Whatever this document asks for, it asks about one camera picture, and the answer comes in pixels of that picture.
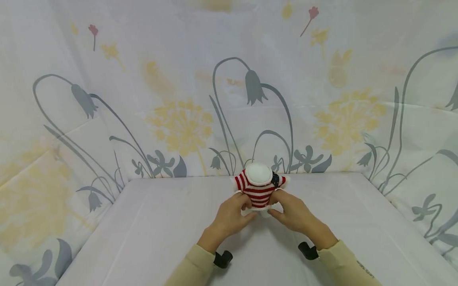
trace black clamp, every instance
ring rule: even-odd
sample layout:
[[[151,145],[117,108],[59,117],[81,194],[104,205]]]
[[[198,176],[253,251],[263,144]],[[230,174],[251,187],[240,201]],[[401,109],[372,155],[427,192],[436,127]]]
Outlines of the black clamp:
[[[232,256],[232,253],[230,253],[227,250],[223,252],[223,255],[220,255],[218,252],[216,252],[213,264],[215,264],[221,269],[226,269],[229,266],[229,263],[231,262],[232,258],[234,258]]]
[[[315,260],[318,258],[318,252],[316,251],[316,246],[313,246],[312,248],[309,247],[309,245],[306,242],[302,242],[298,246],[299,250],[302,252],[302,254],[307,258],[307,260]]]

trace right hand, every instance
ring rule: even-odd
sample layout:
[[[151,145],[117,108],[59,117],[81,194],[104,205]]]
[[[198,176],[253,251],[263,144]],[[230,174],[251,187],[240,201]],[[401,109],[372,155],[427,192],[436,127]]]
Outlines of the right hand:
[[[282,189],[275,190],[270,196],[269,205],[276,203],[282,205],[283,213],[274,209],[269,209],[268,213],[292,231],[307,235],[312,225],[317,223],[318,219],[301,199]]]
[[[290,230],[306,235],[317,250],[329,249],[338,242],[329,227],[317,219],[301,199],[277,189],[271,194],[269,205],[277,202],[282,205],[283,213],[274,209],[268,213]]]

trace beige sleeve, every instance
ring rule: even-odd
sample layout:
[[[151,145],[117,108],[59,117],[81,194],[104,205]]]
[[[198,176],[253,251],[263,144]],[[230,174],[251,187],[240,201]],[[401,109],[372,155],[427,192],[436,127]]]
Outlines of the beige sleeve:
[[[343,241],[318,251],[318,255],[338,286],[382,286]]]
[[[213,270],[215,255],[194,245],[175,268],[165,286],[204,286]]]

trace white plush head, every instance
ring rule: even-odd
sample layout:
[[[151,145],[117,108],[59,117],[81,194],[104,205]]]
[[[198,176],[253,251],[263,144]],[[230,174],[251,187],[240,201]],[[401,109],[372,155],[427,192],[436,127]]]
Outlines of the white plush head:
[[[253,185],[265,185],[272,181],[272,170],[264,164],[253,163],[246,167],[245,175]]]

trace floral backdrop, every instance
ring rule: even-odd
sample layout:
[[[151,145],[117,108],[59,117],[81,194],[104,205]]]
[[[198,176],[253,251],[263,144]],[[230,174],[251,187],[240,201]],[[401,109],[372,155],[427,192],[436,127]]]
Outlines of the floral backdrop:
[[[458,3],[0,3],[0,280],[55,285],[135,178],[361,172],[458,268]]]

